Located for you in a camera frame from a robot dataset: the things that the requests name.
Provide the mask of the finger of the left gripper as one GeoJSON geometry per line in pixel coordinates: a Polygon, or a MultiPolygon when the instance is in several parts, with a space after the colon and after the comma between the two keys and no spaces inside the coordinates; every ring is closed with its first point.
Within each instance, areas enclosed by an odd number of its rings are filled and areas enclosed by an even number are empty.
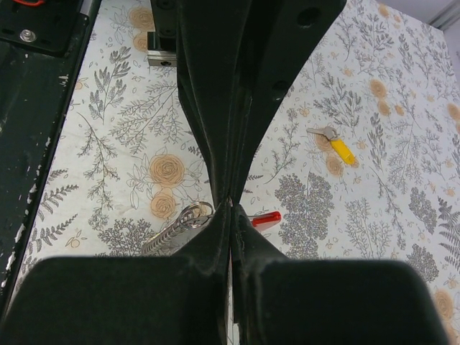
{"type": "Polygon", "coordinates": [[[235,115],[229,197],[241,200],[256,149],[291,85],[345,1],[253,1],[244,44],[241,103],[235,115]]]}

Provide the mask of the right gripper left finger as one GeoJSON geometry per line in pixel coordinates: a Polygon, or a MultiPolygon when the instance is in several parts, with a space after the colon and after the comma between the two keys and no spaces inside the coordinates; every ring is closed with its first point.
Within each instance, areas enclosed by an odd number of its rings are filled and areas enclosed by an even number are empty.
{"type": "Polygon", "coordinates": [[[3,344],[225,344],[230,205],[169,257],[52,257],[25,277],[3,344]]]}

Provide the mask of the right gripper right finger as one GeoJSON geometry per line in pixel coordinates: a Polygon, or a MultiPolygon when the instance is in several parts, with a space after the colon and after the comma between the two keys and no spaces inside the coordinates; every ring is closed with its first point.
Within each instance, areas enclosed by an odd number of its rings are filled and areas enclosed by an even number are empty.
{"type": "Polygon", "coordinates": [[[426,284],[391,259],[290,259],[231,210],[242,344],[447,344],[426,284]]]}

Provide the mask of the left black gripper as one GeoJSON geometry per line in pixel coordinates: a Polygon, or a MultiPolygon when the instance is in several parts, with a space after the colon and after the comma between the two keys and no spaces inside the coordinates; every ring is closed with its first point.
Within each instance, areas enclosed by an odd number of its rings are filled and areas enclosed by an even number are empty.
{"type": "Polygon", "coordinates": [[[229,194],[235,72],[247,1],[151,0],[147,60],[176,67],[180,103],[205,160],[213,203],[229,194]]]}

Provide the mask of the red grey key organizer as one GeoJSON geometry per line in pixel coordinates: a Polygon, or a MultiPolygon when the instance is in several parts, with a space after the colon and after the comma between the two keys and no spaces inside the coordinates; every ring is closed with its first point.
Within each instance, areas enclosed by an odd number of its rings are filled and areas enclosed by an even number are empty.
{"type": "MultiPolygon", "coordinates": [[[[141,246],[141,255],[155,256],[175,237],[184,232],[204,229],[213,218],[213,215],[213,206],[208,202],[198,201],[190,204],[180,212],[180,215],[171,224],[164,227],[141,246]]],[[[264,231],[280,223],[282,214],[279,211],[272,211],[260,215],[247,216],[247,218],[256,230],[264,231]]]]}

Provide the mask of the orange tag key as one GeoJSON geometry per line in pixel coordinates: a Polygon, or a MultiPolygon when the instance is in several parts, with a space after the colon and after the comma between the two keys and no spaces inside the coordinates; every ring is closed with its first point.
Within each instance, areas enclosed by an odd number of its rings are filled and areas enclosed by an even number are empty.
{"type": "Polygon", "coordinates": [[[352,154],[348,146],[339,137],[338,132],[331,126],[325,126],[323,128],[307,128],[308,133],[318,134],[325,137],[330,143],[336,154],[346,163],[347,165],[353,165],[355,163],[355,156],[352,154]]]}

